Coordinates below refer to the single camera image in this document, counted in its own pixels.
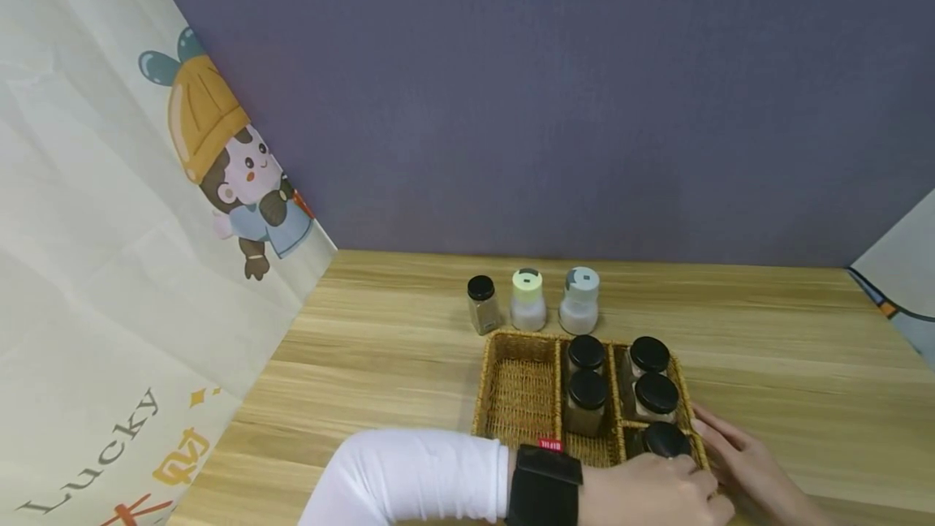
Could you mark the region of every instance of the hand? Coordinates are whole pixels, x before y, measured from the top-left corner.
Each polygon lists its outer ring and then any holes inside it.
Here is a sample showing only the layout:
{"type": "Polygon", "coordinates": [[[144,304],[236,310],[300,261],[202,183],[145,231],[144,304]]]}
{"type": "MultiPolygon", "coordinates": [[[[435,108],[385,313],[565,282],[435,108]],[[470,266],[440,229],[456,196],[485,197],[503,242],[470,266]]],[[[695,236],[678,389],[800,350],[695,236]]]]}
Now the hand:
{"type": "Polygon", "coordinates": [[[579,526],[725,526],[734,515],[730,500],[714,495],[717,479],[688,456],[647,453],[623,465],[583,470],[579,526]]]}
{"type": "Polygon", "coordinates": [[[695,405],[692,422],[711,453],[714,475],[745,494],[781,526],[834,526],[782,470],[763,442],[695,405]]]}
{"type": "Polygon", "coordinates": [[[231,218],[227,213],[214,213],[214,233],[221,239],[227,239],[234,235],[234,226],[231,225],[231,218]]]}
{"type": "Polygon", "coordinates": [[[250,280],[251,276],[256,280],[263,280],[264,274],[268,272],[269,260],[266,260],[266,256],[247,257],[247,261],[244,262],[243,275],[247,280],[250,280]]]}

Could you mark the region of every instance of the white cap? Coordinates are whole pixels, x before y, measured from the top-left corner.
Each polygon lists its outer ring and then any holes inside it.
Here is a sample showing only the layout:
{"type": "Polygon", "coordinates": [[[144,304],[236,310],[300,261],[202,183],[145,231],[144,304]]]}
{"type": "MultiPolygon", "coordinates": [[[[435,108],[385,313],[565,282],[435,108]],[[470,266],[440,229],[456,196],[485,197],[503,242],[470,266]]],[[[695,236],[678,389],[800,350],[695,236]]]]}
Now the white cap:
{"type": "Polygon", "coordinates": [[[576,266],[565,275],[565,296],[579,303],[597,302],[601,276],[586,266],[576,266]]]}
{"type": "Polygon", "coordinates": [[[513,273],[513,298],[520,303],[535,303],[542,297],[542,274],[534,268],[513,273]]]}

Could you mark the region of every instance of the spice jar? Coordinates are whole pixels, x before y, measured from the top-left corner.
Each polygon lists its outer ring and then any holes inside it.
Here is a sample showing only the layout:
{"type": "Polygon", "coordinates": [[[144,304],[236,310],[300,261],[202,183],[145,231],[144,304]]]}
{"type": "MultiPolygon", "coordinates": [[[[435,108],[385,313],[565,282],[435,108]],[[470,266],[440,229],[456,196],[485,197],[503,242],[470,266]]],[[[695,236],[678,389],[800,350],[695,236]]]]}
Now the spice jar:
{"type": "Polygon", "coordinates": [[[632,420],[675,422],[679,389],[660,373],[645,373],[630,384],[623,406],[632,420]]]}
{"type": "Polygon", "coordinates": [[[558,322],[572,335],[586,335],[597,324],[597,292],[601,278],[586,266],[576,266],[565,276],[565,298],[558,307],[558,322]]]}
{"type": "Polygon", "coordinates": [[[592,370],[603,376],[604,358],[604,343],[592,335],[579,335],[568,343],[565,351],[568,377],[579,370],[592,370]]]}
{"type": "Polygon", "coordinates": [[[510,319],[513,327],[521,331],[538,331],[545,327],[542,275],[534,268],[521,268],[513,273],[510,319]]]}
{"type": "Polygon", "coordinates": [[[669,360],[669,348],[654,337],[639,337],[627,349],[628,371],[632,380],[639,379],[647,372],[668,376],[669,360]]]}
{"type": "Polygon", "coordinates": [[[565,398],[565,426],[568,432],[597,436],[604,419],[607,383],[592,370],[580,370],[568,379],[565,398]]]}
{"type": "Polygon", "coordinates": [[[500,309],[490,276],[478,274],[467,281],[467,309],[478,335],[490,333],[500,326],[500,309]]]}
{"type": "Polygon", "coordinates": [[[667,459],[692,453],[691,441],[670,422],[653,422],[642,430],[628,430],[625,441],[627,457],[630,459],[643,453],[653,453],[667,459]]]}

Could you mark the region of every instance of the gray wall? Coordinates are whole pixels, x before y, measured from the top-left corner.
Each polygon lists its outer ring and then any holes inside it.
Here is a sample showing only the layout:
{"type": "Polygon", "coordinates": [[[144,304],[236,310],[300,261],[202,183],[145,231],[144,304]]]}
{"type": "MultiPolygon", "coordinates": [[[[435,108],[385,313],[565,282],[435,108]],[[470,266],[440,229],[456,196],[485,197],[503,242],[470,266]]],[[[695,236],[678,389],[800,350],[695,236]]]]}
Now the gray wall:
{"type": "Polygon", "coordinates": [[[933,0],[176,0],[339,248],[842,266],[935,187],[933,0]]]}

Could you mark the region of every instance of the wood grain surface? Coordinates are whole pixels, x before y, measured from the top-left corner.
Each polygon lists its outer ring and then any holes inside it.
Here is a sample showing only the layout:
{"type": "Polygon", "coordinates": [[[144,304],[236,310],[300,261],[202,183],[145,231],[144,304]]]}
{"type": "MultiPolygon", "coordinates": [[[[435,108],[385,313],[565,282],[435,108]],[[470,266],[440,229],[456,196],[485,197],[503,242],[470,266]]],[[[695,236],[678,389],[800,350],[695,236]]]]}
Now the wood grain surface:
{"type": "MultiPolygon", "coordinates": [[[[172,526],[291,526],[340,442],[376,427],[467,433],[485,338],[467,280],[570,261],[342,250],[216,446],[172,526]]],[[[589,262],[596,336],[660,338],[693,398],[762,438],[807,493],[862,526],[935,524],[935,374],[838,269],[589,262]]],[[[436,522],[456,524],[456,522],[436,522]]],[[[734,524],[756,524],[739,516],[734,524]]]]}

